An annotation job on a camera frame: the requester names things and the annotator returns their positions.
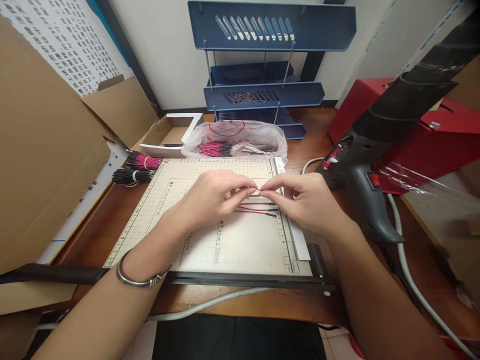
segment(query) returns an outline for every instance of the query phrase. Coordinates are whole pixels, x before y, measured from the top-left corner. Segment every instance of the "red container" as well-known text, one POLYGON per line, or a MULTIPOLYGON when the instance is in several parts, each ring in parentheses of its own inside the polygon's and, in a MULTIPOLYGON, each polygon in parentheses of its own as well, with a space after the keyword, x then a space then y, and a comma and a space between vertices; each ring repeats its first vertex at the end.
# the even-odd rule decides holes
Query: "red container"
MULTIPOLYGON (((358 79, 333 119, 328 133, 337 143, 355 120, 386 90, 395 78, 358 79)), ((409 137, 383 154, 375 165, 384 192, 403 194, 428 180, 400 176, 403 186, 389 179, 390 169, 412 170, 436 179, 480 158, 480 113, 444 98, 437 111, 429 111, 409 137)))

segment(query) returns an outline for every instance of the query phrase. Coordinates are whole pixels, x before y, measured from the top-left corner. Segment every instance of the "black wire bundle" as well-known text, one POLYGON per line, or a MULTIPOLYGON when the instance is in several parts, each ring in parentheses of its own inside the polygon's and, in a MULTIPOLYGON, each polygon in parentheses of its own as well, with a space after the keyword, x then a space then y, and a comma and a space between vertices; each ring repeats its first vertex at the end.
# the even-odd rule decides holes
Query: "black wire bundle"
POLYGON ((118 170, 115 170, 111 176, 111 181, 113 181, 115 184, 131 186, 134 186, 138 183, 149 183, 154 177, 155 172, 155 170, 140 171, 121 167, 118 170))

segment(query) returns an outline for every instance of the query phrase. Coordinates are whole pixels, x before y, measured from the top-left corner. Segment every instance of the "silver bracelet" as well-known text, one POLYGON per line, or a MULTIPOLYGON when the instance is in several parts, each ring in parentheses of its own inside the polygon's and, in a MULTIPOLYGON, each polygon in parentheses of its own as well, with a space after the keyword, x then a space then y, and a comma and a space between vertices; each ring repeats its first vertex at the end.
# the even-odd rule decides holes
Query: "silver bracelet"
POLYGON ((167 273, 169 272, 170 268, 172 267, 172 265, 170 265, 168 267, 168 269, 161 273, 161 274, 157 274, 155 275, 154 277, 152 277, 150 280, 147 280, 145 282, 138 282, 138 281, 134 281, 132 279, 129 279, 128 277, 126 277, 124 275, 124 272, 122 270, 122 264, 124 262, 124 259, 125 257, 127 256, 127 254, 130 252, 130 250, 128 250, 120 259, 120 261, 118 262, 118 265, 116 267, 116 277, 118 278, 118 280, 120 280, 120 282, 122 284, 125 284, 125 285, 128 285, 128 286, 131 286, 131 287, 135 287, 135 288, 151 288, 151 287, 154 287, 160 279, 163 279, 165 277, 165 275, 167 275, 167 273))

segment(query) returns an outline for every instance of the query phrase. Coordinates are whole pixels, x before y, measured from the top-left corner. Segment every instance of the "gray cable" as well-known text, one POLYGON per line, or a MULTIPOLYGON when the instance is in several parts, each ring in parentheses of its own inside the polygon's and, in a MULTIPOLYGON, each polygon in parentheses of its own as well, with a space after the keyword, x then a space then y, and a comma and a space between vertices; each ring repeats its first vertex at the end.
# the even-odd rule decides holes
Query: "gray cable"
MULTIPOLYGON (((402 235, 402 223, 400 221, 400 214, 399 210, 397 209, 397 204, 395 204, 394 197, 392 194, 387 194, 388 201, 390 202, 391 208, 393 210, 393 217, 395 219, 395 227, 396 231, 402 235)), ((421 304, 425 308, 425 310, 430 314, 430 316, 435 320, 435 322, 442 328, 442 330, 457 344, 457 346, 462 349, 462 351, 472 360, 480 360, 470 349, 460 341, 460 339, 450 330, 450 328, 443 322, 440 316, 435 312, 435 310, 430 306, 428 301, 424 298, 422 293, 420 292, 417 285, 415 285, 414 279, 410 274, 409 264, 407 262, 407 257, 405 256, 405 249, 402 243, 397 244, 398 248, 398 257, 400 258, 400 265, 405 275, 406 281, 410 285, 411 289, 415 293, 418 300, 420 300, 421 304)))
MULTIPOLYGON (((159 314, 159 315, 152 315, 146 318, 146 321, 170 321, 170 320, 179 320, 186 318, 192 314, 198 313, 201 310, 209 308, 215 304, 222 303, 226 300, 235 299, 244 295, 250 294, 257 294, 262 293, 267 290, 270 290, 269 287, 252 287, 244 290, 238 290, 234 292, 229 292, 227 294, 215 297, 211 300, 205 301, 204 303, 198 304, 194 307, 191 307, 187 310, 180 311, 180 312, 173 312, 168 314, 159 314)), ((44 323, 39 324, 36 329, 37 330, 52 330, 55 329, 59 324, 56 322, 51 323, 44 323)))
POLYGON ((303 169, 301 170, 301 174, 302 174, 302 175, 305 174, 305 171, 307 170, 307 168, 309 167, 309 165, 310 165, 311 163, 316 162, 316 161, 319 161, 319 160, 323 160, 323 159, 324 159, 323 157, 316 157, 316 158, 314 158, 314 159, 312 159, 312 160, 309 160, 309 161, 305 164, 305 166, 303 167, 303 169))

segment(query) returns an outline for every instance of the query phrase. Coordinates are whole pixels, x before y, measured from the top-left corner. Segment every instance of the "desk surface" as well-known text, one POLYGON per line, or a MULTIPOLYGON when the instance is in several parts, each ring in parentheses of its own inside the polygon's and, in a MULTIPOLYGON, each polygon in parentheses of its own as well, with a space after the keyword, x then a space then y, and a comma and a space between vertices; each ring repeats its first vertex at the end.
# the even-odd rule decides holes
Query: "desk surface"
MULTIPOLYGON (((332 148, 327 128, 336 111, 326 108, 297 108, 291 109, 290 113, 307 129, 305 139, 288 141, 286 171, 299 174, 308 160, 325 156, 332 148)), ((211 118, 211 115, 205 116, 206 121, 211 121, 211 118)), ((309 170, 312 171, 317 165, 318 163, 312 164, 309 170)), ((111 186, 57 256, 54 264, 103 266, 146 188, 146 184, 139 184, 132 188, 111 186)), ((342 208, 354 218, 351 207, 346 201, 348 200, 346 194, 335 193, 334 195, 342 208)), ((466 339, 480 339, 480 315, 460 303, 455 290, 441 272, 435 256, 436 251, 429 238, 399 198, 396 199, 396 203, 402 219, 403 235, 407 241, 405 251, 408 263, 417 286, 455 334, 466 339)), ((305 237, 307 242, 320 245, 328 271, 335 279, 334 260, 325 241, 307 231, 305 237)), ((383 261, 376 246, 372 245, 372 248, 383 261)), ((56 307, 71 308, 88 292, 89 288, 89 286, 79 286, 71 301, 56 307)), ((164 314, 183 311, 238 289, 240 288, 165 284, 151 312, 164 314)), ((204 310, 203 313, 294 319, 349 326, 340 291, 335 291, 331 296, 324 296, 321 291, 316 290, 272 289, 219 303, 204 310)), ((433 321, 429 317, 427 319, 433 325, 433 321)))

